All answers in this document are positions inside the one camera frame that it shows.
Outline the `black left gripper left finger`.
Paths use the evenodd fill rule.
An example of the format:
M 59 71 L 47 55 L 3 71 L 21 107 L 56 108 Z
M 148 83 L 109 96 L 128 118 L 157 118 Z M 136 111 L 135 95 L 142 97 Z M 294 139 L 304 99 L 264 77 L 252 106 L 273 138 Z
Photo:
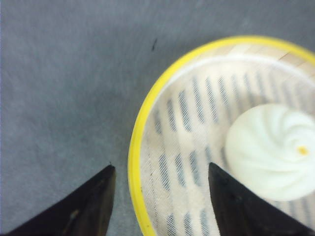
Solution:
M 104 236 L 114 205 L 116 170 L 108 165 L 9 236 Z

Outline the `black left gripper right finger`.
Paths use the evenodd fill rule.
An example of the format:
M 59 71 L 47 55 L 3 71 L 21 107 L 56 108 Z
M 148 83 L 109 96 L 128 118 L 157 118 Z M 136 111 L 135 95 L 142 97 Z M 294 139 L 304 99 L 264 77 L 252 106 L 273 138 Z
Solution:
M 311 236 L 313 231 L 258 197 L 211 162 L 211 204 L 222 236 Z

